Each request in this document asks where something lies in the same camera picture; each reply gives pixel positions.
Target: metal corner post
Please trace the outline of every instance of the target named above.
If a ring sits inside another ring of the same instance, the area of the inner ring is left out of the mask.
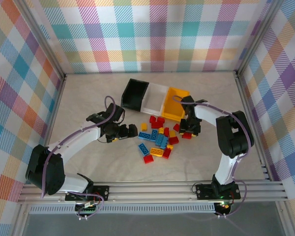
[[[259,44],[261,43],[264,35],[266,34],[267,30],[269,29],[276,13],[280,9],[283,2],[284,2],[284,0],[273,0],[272,1],[272,4],[271,4],[268,12],[266,13],[264,20],[262,21],[262,24],[260,25],[260,28],[259,28],[257,34],[255,35],[253,42],[251,43],[249,49],[245,53],[242,63],[240,64],[240,66],[238,68],[238,75],[239,76],[242,76],[243,72],[247,68],[251,58],[253,57],[254,53],[256,52]]]
[[[37,39],[38,44],[41,46],[42,50],[46,54],[50,64],[56,70],[56,72],[60,75],[61,79],[64,80],[65,72],[63,71],[60,63],[58,62],[56,55],[52,51],[47,39],[45,38],[43,32],[41,31],[39,25],[37,24],[34,16],[32,15],[28,5],[24,0],[14,0],[15,5],[18,7],[22,16],[24,17],[26,23],[28,24],[30,30],[34,34]]]

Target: red lego brick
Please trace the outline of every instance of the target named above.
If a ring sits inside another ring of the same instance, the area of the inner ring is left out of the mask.
[[[168,127],[166,127],[166,128],[164,129],[164,135],[165,135],[166,137],[169,137],[169,128],[168,128]]]
[[[154,161],[151,154],[143,157],[143,160],[144,160],[144,163],[146,163],[146,164]]]
[[[171,149],[170,148],[165,148],[164,152],[163,152],[163,157],[168,159],[169,155],[171,154]]]
[[[191,139],[191,137],[192,137],[192,134],[191,134],[191,133],[184,133],[184,134],[182,135],[182,138],[183,138],[183,139]]]
[[[173,127],[173,129],[176,131],[176,132],[179,132],[179,124],[175,124],[175,126]]]
[[[161,123],[165,123],[165,119],[164,118],[162,118],[162,117],[158,117],[157,118],[157,122],[161,122]]]
[[[151,128],[152,129],[159,129],[159,128],[161,128],[161,127],[163,127],[163,123],[161,123],[161,122],[152,122],[151,123]]]
[[[168,139],[168,142],[169,142],[170,145],[178,144],[179,143],[179,139],[178,139],[177,136],[176,137],[172,137],[172,138],[169,138]]]
[[[155,116],[150,116],[149,117],[149,122],[150,123],[156,122],[156,117]]]

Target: yellow lego brick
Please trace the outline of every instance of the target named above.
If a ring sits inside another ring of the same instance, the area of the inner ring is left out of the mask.
[[[141,124],[141,131],[147,131],[148,130],[148,125],[146,123]]]
[[[158,133],[159,133],[159,134],[164,134],[164,127],[159,128],[159,129],[158,129]]]
[[[153,156],[163,156],[163,150],[158,148],[151,148],[151,151],[149,152]]]
[[[174,149],[174,146],[173,145],[170,145],[170,144],[167,144],[167,148],[169,148],[170,150],[173,150]]]
[[[172,137],[176,137],[176,133],[174,130],[170,130],[169,131],[169,137],[172,138]]]

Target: lego brick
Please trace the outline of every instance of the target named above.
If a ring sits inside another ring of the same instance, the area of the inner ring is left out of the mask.
[[[148,125],[146,123],[141,124],[141,131],[147,131],[148,130]]]
[[[140,151],[142,152],[143,156],[149,155],[147,147],[142,143],[138,145]]]
[[[164,139],[164,135],[163,134],[158,134],[155,145],[156,146],[161,146],[163,139]]]
[[[154,159],[153,159],[153,157],[152,157],[151,154],[143,157],[143,160],[144,160],[144,163],[146,163],[146,164],[154,161]]]
[[[151,128],[152,129],[159,129],[161,127],[163,127],[163,123],[161,123],[161,122],[152,122],[151,123]]]
[[[157,139],[157,129],[152,130],[151,138],[149,139],[152,142],[156,142]]]
[[[165,119],[164,118],[162,118],[162,117],[158,117],[157,118],[157,122],[161,122],[161,123],[165,123]]]
[[[166,127],[166,128],[164,129],[164,135],[165,135],[166,137],[169,137],[169,128],[168,128],[168,127]]]
[[[172,138],[172,137],[176,137],[176,133],[174,130],[170,130],[169,131],[169,137]]]
[[[150,116],[149,117],[149,122],[150,123],[156,122],[156,117],[155,116]]]
[[[143,140],[150,140],[151,135],[145,132],[140,132],[138,138]]]
[[[191,136],[192,136],[191,133],[184,133],[184,134],[182,135],[182,138],[183,138],[183,139],[191,139]]]
[[[179,143],[179,139],[178,139],[177,136],[176,137],[172,137],[172,138],[169,138],[168,139],[168,142],[169,142],[170,145],[178,144]]]
[[[175,124],[173,129],[176,131],[176,132],[179,132],[179,124]]]
[[[168,138],[164,137],[163,141],[162,141],[162,144],[161,144],[161,149],[165,149],[166,146],[167,146],[167,143],[168,143]]]
[[[171,154],[171,149],[169,148],[165,148],[164,152],[163,152],[163,157],[168,159],[169,158],[169,155]]]
[[[159,133],[159,134],[164,134],[164,128],[163,128],[163,127],[159,128],[159,129],[158,129],[158,133]]]
[[[174,146],[173,145],[170,145],[170,144],[167,144],[167,148],[169,148],[170,150],[173,150],[174,149]]]
[[[162,149],[158,149],[158,148],[151,148],[150,153],[153,156],[163,156],[164,151]]]

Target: blue lego brick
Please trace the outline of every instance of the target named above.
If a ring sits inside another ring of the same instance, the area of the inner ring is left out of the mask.
[[[168,143],[168,138],[164,137],[163,141],[162,141],[162,144],[161,144],[161,149],[165,149],[166,146],[167,146],[167,143]]]
[[[158,131],[157,129],[152,130],[150,141],[156,142]]]
[[[151,138],[151,135],[145,132],[140,132],[138,138],[143,140],[149,140]]]
[[[158,134],[158,135],[157,135],[156,142],[155,142],[155,145],[156,145],[156,146],[161,146],[164,137],[165,137],[164,134]]]
[[[142,143],[139,146],[140,151],[142,152],[143,156],[149,155],[149,151],[147,147]]]

